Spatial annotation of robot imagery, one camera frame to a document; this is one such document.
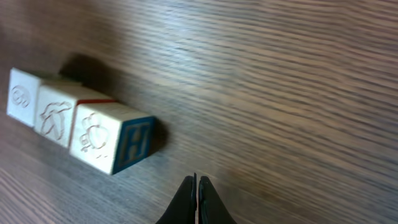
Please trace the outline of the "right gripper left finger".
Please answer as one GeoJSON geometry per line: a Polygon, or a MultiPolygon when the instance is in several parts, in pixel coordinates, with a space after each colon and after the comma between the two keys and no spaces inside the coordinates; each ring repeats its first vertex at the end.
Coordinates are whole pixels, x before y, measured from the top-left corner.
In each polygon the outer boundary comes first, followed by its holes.
{"type": "Polygon", "coordinates": [[[197,175],[186,176],[156,224],[195,224],[197,175]]]}

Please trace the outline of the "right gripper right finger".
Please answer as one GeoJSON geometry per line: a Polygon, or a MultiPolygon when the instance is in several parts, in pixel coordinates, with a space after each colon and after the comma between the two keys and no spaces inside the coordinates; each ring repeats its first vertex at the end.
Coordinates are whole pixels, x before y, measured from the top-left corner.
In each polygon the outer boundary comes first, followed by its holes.
{"type": "Polygon", "coordinates": [[[199,224],[237,224],[207,176],[199,182],[198,219],[199,224]]]}

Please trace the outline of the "blue H letter block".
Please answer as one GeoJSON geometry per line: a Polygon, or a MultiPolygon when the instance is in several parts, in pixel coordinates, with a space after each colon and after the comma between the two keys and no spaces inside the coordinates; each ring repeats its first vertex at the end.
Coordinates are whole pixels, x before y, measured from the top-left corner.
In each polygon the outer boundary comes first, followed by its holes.
{"type": "Polygon", "coordinates": [[[109,175],[148,156],[155,118],[120,103],[77,107],[70,155],[109,175]]]}

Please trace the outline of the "yellow edged wooden block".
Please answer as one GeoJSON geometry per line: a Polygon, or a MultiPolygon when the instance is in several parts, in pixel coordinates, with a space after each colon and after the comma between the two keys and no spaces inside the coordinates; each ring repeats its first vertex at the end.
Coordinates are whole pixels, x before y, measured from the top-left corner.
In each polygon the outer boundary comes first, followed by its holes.
{"type": "Polygon", "coordinates": [[[12,68],[9,74],[9,91],[7,99],[7,115],[34,126],[35,108],[40,86],[60,81],[55,73],[33,72],[12,68]]]}

